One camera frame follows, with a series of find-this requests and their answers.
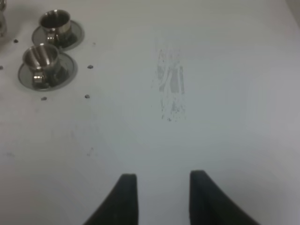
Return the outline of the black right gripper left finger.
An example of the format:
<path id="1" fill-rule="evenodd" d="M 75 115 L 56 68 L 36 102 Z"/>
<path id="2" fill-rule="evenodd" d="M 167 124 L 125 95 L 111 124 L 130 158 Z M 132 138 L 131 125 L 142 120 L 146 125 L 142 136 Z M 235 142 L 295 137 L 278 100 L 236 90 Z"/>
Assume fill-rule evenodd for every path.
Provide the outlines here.
<path id="1" fill-rule="evenodd" d="M 135 174 L 123 174 L 85 222 L 86 225 L 137 225 L 138 189 Z"/>

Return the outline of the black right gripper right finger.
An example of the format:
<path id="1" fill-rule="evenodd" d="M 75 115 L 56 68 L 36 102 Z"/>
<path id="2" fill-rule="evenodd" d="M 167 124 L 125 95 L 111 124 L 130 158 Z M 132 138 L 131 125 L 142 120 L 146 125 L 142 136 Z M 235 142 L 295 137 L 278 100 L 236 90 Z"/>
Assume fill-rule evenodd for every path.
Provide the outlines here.
<path id="1" fill-rule="evenodd" d="M 256 225 L 205 171 L 192 171 L 189 182 L 191 225 Z"/>

